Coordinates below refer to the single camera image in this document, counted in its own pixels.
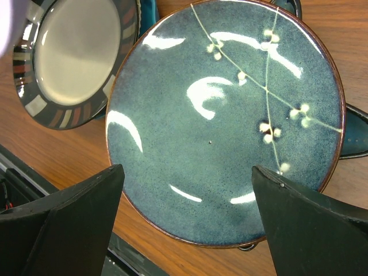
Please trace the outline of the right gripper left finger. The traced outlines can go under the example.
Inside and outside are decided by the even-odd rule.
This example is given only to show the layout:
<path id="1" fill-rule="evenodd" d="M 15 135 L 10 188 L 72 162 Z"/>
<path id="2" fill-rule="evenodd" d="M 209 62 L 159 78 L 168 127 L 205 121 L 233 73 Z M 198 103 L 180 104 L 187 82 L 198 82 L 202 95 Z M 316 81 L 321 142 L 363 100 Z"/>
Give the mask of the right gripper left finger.
<path id="1" fill-rule="evenodd" d="M 1 213 L 1 275 L 101 275 L 122 165 Z"/>

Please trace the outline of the dark blue branch plate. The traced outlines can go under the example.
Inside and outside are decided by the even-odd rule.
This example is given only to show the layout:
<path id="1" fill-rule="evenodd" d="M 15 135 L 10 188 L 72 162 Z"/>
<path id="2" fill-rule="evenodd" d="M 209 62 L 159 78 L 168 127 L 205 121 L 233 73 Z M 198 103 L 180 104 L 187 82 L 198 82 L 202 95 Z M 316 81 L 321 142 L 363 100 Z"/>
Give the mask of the dark blue branch plate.
<path id="1" fill-rule="evenodd" d="M 125 58 L 106 144 L 152 226 L 236 248 L 265 237 L 252 168 L 323 190 L 345 113 L 335 63 L 299 18 L 263 1 L 201 1 L 165 16 Z"/>

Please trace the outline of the black rimmed cream plate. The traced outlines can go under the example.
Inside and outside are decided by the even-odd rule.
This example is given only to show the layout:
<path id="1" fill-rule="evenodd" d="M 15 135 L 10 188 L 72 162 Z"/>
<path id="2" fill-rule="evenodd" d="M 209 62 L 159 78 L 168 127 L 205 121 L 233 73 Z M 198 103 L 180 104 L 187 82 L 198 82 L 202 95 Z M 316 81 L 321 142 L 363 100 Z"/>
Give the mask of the black rimmed cream plate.
<path id="1" fill-rule="evenodd" d="M 12 57 L 26 112 L 57 130 L 101 114 L 139 26 L 137 1 L 29 1 Z"/>

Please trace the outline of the dark teal bottom dish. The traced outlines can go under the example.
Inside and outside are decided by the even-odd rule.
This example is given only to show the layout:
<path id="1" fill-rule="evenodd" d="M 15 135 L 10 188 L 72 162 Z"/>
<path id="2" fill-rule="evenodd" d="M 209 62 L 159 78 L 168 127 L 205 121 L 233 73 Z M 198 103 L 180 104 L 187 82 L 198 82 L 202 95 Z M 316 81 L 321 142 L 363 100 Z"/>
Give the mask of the dark teal bottom dish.
<path id="1" fill-rule="evenodd" d="M 300 1 L 271 1 L 271 4 L 279 6 L 292 14 L 293 17 L 302 20 L 302 6 Z M 143 37 L 145 31 L 149 31 L 153 28 L 153 25 L 159 21 L 159 12 L 156 1 L 137 1 L 139 22 L 141 27 L 139 28 L 139 37 Z M 346 104 L 346 132 L 344 142 L 342 143 L 342 151 L 340 159 L 354 159 L 363 158 L 367 156 L 367 113 L 361 109 Z M 239 248 L 242 251 L 251 251 L 256 245 L 264 241 L 265 235 L 261 235 L 257 238 L 252 238 L 250 241 L 244 243 L 237 243 L 234 246 L 216 246 L 216 245 L 203 245 L 201 243 L 195 243 L 193 241 L 190 244 L 197 245 L 205 248 Z"/>

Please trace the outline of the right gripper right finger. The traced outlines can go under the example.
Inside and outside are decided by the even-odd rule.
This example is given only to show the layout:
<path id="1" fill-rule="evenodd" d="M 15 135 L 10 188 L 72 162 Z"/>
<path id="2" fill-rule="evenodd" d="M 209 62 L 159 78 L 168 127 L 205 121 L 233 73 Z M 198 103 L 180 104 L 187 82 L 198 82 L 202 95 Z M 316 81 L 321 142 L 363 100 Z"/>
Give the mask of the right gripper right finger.
<path id="1" fill-rule="evenodd" d="M 367 275 L 367 209 L 262 166 L 252 185 L 277 275 Z"/>

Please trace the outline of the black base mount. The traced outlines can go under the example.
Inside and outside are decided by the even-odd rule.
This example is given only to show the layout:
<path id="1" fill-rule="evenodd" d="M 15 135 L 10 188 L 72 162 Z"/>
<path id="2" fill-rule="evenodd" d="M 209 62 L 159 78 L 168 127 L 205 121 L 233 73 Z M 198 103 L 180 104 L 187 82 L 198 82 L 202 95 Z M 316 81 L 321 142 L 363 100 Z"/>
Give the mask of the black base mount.
<path id="1" fill-rule="evenodd" d="M 58 189 L 4 146 L 1 146 L 1 211 L 57 192 Z M 159 266 L 114 232 L 102 275 L 167 275 Z"/>

